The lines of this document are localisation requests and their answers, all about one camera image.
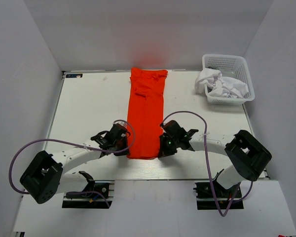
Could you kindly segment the orange t shirt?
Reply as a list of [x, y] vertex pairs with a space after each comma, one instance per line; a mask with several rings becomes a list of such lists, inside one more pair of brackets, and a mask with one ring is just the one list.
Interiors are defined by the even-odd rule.
[[128, 137], [128, 143], [134, 143], [127, 155], [129, 159], [153, 159], [158, 156], [167, 76], [167, 70], [131, 69], [127, 122], [134, 128], [135, 135]]

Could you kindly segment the white t shirt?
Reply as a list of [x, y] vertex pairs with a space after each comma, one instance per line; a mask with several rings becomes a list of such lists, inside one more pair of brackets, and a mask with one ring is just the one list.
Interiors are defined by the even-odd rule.
[[204, 68], [194, 83], [194, 90], [202, 94], [205, 86], [210, 89], [208, 95], [222, 98], [245, 98], [249, 92], [246, 83], [222, 75], [220, 70]]

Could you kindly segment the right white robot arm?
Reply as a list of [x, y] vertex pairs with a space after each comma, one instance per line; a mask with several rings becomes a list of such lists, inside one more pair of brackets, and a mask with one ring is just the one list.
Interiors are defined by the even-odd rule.
[[224, 143], [209, 139], [206, 134], [202, 138], [194, 137], [197, 129], [186, 131], [175, 120], [161, 124], [163, 134], [159, 136], [159, 158], [172, 156], [178, 149], [183, 151], [215, 153], [226, 156], [231, 165], [220, 171], [213, 180], [213, 192], [226, 196], [231, 187], [248, 180], [255, 182], [272, 159], [271, 153], [250, 132], [240, 130], [234, 138]]

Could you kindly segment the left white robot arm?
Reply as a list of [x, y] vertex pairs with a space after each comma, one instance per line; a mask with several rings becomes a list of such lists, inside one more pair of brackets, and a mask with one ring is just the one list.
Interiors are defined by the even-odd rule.
[[38, 204], [49, 201], [55, 194], [65, 193], [68, 198], [103, 197], [103, 188], [95, 188], [95, 180], [86, 171], [73, 169], [92, 160], [113, 154], [129, 154], [127, 128], [119, 123], [109, 131], [101, 131], [90, 140], [69, 150], [50, 154], [36, 154], [20, 178], [20, 183]]

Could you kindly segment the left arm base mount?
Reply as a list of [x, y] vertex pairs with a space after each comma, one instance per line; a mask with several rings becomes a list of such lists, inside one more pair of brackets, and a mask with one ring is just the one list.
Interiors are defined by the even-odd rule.
[[83, 194], [65, 194], [64, 209], [109, 209], [113, 202], [114, 181], [89, 182]]

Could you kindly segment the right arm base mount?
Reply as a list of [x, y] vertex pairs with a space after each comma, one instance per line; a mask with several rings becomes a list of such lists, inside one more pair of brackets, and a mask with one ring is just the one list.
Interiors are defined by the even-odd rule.
[[[219, 207], [222, 211], [225, 211], [232, 196], [236, 191], [237, 185], [232, 186], [230, 189], [223, 189], [214, 182], [215, 193], [217, 196]], [[217, 210], [214, 197], [212, 194], [211, 186], [209, 182], [197, 182], [193, 188], [196, 193], [196, 204], [198, 210]], [[243, 201], [238, 201], [242, 198], [241, 189], [238, 188], [235, 198], [229, 209], [240, 210], [244, 209]]]

